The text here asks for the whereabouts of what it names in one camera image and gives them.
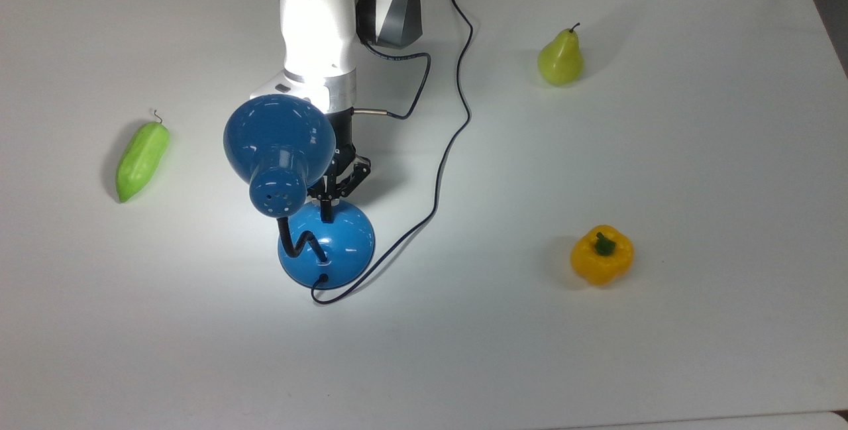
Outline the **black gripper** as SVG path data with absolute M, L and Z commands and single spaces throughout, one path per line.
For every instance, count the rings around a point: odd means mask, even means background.
M 324 223 L 334 221 L 333 204 L 348 197 L 372 172 L 372 161 L 356 155 L 352 143 L 353 113 L 354 110 L 347 109 L 329 115 L 335 133 L 336 152 L 324 177 L 308 189 L 308 196 L 321 203 L 321 221 Z

